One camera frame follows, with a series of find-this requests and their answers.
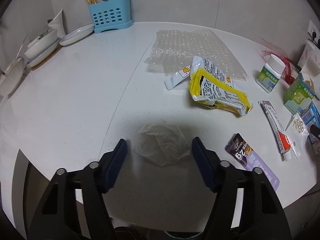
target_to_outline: white medicine bottle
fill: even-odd
[[[256,82],[268,93],[270,93],[281,78],[285,64],[275,55],[271,55],[268,62],[263,66]]]

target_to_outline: blue utensil holder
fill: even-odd
[[[132,26],[130,0],[109,0],[88,5],[94,32],[126,29]]]

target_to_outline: bubble wrap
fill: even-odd
[[[194,56],[214,62],[226,75],[236,80],[247,80],[248,75],[222,40],[211,30],[193,32],[160,30],[153,44],[148,71],[173,75],[190,65]]]

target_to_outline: wall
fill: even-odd
[[[202,25],[255,42],[264,38],[291,59],[300,58],[309,20],[320,22],[306,0],[131,0],[135,22],[162,21]],[[52,0],[54,12],[65,12],[67,32],[91,23],[85,0]]]
[[[48,29],[47,20],[54,17],[51,0],[12,0],[0,24],[0,68],[15,59],[27,36],[26,45]]]

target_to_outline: green medicine box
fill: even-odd
[[[292,113],[301,114],[307,109],[313,97],[314,86],[309,75],[299,73],[296,80],[289,89],[284,93],[284,106]]]

